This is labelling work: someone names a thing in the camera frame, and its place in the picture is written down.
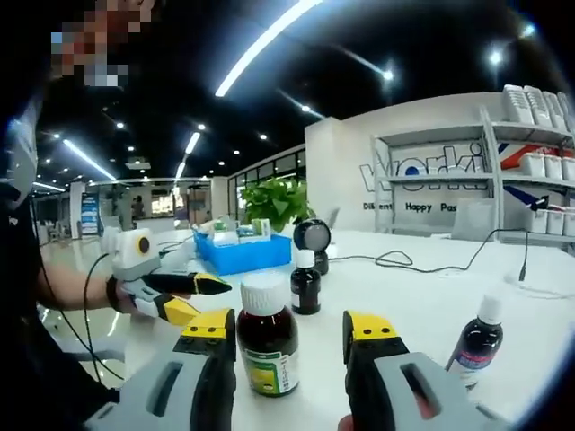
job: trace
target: black cable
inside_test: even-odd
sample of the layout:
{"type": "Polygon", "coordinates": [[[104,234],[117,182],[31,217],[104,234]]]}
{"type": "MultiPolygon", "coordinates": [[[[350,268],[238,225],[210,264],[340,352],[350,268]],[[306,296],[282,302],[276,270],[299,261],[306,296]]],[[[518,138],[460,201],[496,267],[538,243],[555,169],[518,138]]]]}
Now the black cable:
{"type": "MultiPolygon", "coordinates": [[[[88,337],[88,346],[90,347],[90,352],[93,352],[93,344],[92,344],[92,334],[90,332],[90,322],[88,321],[88,285],[90,284],[90,277],[92,276],[93,271],[96,269],[98,264],[108,256],[108,253],[102,254],[96,261],[92,264],[90,271],[88,271],[88,275],[86,276],[86,283],[84,284],[84,324],[86,325],[86,335],[88,337]]],[[[100,373],[98,373],[98,366],[96,365],[96,358],[94,354],[92,354],[92,364],[93,370],[96,373],[96,377],[98,378],[98,382],[102,383],[102,379],[100,378],[100,373]]]]}
{"type": "MultiPolygon", "coordinates": [[[[36,219],[36,209],[34,208],[34,205],[32,203],[32,216],[34,218],[33,222],[34,222],[34,230],[36,232],[36,243],[38,244],[38,246],[40,246],[40,237],[38,235],[38,222],[36,219]]],[[[58,304],[58,299],[56,298],[56,294],[54,293],[54,289],[52,289],[52,285],[50,284],[49,280],[48,280],[48,275],[46,272],[46,267],[44,266],[44,259],[40,256],[40,266],[42,268],[42,272],[44,273],[44,279],[46,280],[46,286],[48,286],[48,289],[50,291],[50,294],[52,295],[52,299],[54,300],[54,305],[57,307],[57,310],[60,312],[60,315],[62,316],[62,319],[64,319],[64,321],[66,322],[66,324],[68,325],[68,327],[70,328],[70,330],[74,333],[76,339],[78,341],[80,341],[80,344],[82,344],[82,346],[84,346],[84,348],[88,351],[88,353],[90,353],[90,355],[92,355],[93,358],[96,359],[96,361],[98,361],[100,363],[100,365],[106,370],[108,371],[110,374],[114,375],[115,377],[119,378],[120,380],[124,380],[124,378],[119,375],[114,373],[106,364],[103,363],[103,361],[93,352],[93,349],[90,349],[86,343],[84,343],[84,341],[80,338],[80,334],[78,334],[78,332],[75,330],[74,326],[72,325],[72,323],[70,322],[70,320],[66,317],[66,314],[64,313],[64,311],[59,307],[58,304]]]]}
{"type": "Polygon", "coordinates": [[[445,271],[448,269],[455,269],[455,270],[459,270],[459,271],[466,271],[468,270],[472,265],[473,262],[475,261],[475,259],[477,258],[477,256],[479,255],[479,253],[481,252],[481,250],[483,249],[483,247],[485,246],[485,244],[489,241],[489,239],[497,232],[524,232],[525,233],[525,257],[523,259],[523,266],[521,267],[521,271],[519,272],[519,281],[523,281],[525,279],[525,274],[526,274],[526,267],[527,267],[527,249],[529,247],[529,232],[526,231],[525,229],[493,229],[491,232],[489,232],[489,234],[487,235],[487,237],[483,240],[482,245],[479,247],[479,249],[477,249],[477,251],[475,252],[475,254],[471,257],[471,259],[469,260],[469,263],[465,266],[465,267],[455,267],[455,266],[447,266],[447,267],[440,267],[440,268],[434,268],[434,269],[420,269],[420,268],[416,268],[413,266],[413,259],[408,256],[405,252],[403,251],[399,251],[399,250],[393,250],[393,251],[387,251],[386,253],[374,258],[372,256],[363,256],[363,255],[356,255],[356,256],[346,256],[343,258],[333,258],[330,260],[346,260],[346,259],[370,259],[373,260],[374,263],[378,266],[378,267],[382,267],[382,268],[401,268],[401,269],[408,269],[411,271],[415,271],[415,272],[419,272],[421,274],[433,274],[436,272],[440,272],[440,271],[445,271]],[[403,256],[405,256],[408,260],[408,263],[405,262],[399,262],[396,260],[389,260],[389,259],[384,259],[385,257],[389,256],[390,254],[393,253],[399,253],[402,254],[403,256]]]}

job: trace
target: person's arm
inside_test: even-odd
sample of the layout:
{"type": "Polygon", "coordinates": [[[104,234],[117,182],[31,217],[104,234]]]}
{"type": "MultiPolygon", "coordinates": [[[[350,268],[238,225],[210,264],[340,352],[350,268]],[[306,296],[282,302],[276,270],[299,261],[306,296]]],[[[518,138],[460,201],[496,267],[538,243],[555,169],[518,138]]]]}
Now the person's arm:
{"type": "MultiPolygon", "coordinates": [[[[45,264],[45,268],[46,276],[44,276],[42,267],[40,267],[38,274],[37,287],[40,303],[45,307],[64,311],[83,310],[86,274],[50,264],[45,264]]],[[[98,276],[90,277],[87,297],[88,310],[110,307],[110,301],[106,295],[107,279],[98,276]]],[[[122,311],[134,312],[136,310],[128,296],[119,288],[119,283],[116,286],[116,294],[122,311]]]]}

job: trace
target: white storage box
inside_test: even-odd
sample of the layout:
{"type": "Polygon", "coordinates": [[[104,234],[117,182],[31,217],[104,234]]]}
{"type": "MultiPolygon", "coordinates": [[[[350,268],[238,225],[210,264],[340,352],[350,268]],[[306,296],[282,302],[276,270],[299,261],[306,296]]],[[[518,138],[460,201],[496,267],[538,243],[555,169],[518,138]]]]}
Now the white storage box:
{"type": "Polygon", "coordinates": [[[546,154],[545,159],[545,173],[547,178],[553,178],[556,180],[563,179],[563,168],[561,165],[561,157],[557,155],[546,154]]]}
{"type": "Polygon", "coordinates": [[[536,124],[541,126],[551,127],[553,125],[551,116],[549,115],[549,108],[543,97],[543,93],[536,87],[526,85],[524,87],[529,105],[531,106],[531,113],[536,124]]]}
{"type": "Polygon", "coordinates": [[[549,117],[551,118],[553,127],[566,132],[567,125],[565,124],[565,119],[563,118],[563,112],[559,104],[559,99],[557,99],[557,94],[553,94],[552,92],[543,92],[543,97],[545,99],[545,103],[547,103],[547,108],[549,109],[549,117]]]}
{"type": "Polygon", "coordinates": [[[563,235],[563,211],[547,210],[547,233],[551,235],[563,235]]]}
{"type": "Polygon", "coordinates": [[[572,157],[563,157],[561,159],[563,169],[563,179],[567,181],[575,181],[575,159],[572,157]]]}
{"type": "Polygon", "coordinates": [[[526,224],[525,228],[533,233],[547,233],[547,210],[539,209],[526,211],[526,224]]]}
{"type": "Polygon", "coordinates": [[[563,217],[563,235],[575,236],[575,208],[567,210],[563,217]]]}
{"type": "Polygon", "coordinates": [[[540,153],[525,153],[519,160],[521,171],[532,177],[545,176],[544,155],[540,153]]]}
{"type": "Polygon", "coordinates": [[[503,87],[503,107],[509,121],[534,124],[531,106],[522,87],[510,84],[503,87]]]}

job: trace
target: medicine bottle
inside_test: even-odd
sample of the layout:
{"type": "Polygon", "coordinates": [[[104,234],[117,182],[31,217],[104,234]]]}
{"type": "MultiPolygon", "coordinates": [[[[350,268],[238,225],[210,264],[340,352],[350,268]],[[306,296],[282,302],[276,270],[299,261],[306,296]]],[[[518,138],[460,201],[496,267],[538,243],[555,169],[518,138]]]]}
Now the medicine bottle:
{"type": "Polygon", "coordinates": [[[450,373],[459,378],[468,390],[477,384],[480,374],[495,357],[503,341],[501,301],[493,295],[483,297],[477,318],[467,323],[447,362],[450,373]]]}
{"type": "Polygon", "coordinates": [[[285,306],[286,279],[278,273],[256,273],[241,284],[243,310],[237,339],[252,389],[282,397],[299,384],[297,324],[285,306]]]}
{"type": "Polygon", "coordinates": [[[316,314],[322,308],[320,273],[314,269],[313,250],[296,252],[297,268],[291,273],[291,308],[298,314],[316,314]]]}

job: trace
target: green plant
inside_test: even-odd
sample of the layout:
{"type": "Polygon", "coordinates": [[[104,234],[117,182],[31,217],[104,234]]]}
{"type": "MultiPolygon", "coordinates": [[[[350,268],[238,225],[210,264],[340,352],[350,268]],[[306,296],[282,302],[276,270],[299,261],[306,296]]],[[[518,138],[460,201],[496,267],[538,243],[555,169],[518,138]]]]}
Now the green plant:
{"type": "Polygon", "coordinates": [[[260,184],[250,184],[242,190],[245,216],[250,223],[254,218],[269,218],[271,227],[281,232],[295,218],[296,222],[315,217],[307,203],[305,181],[272,178],[260,184]]]}

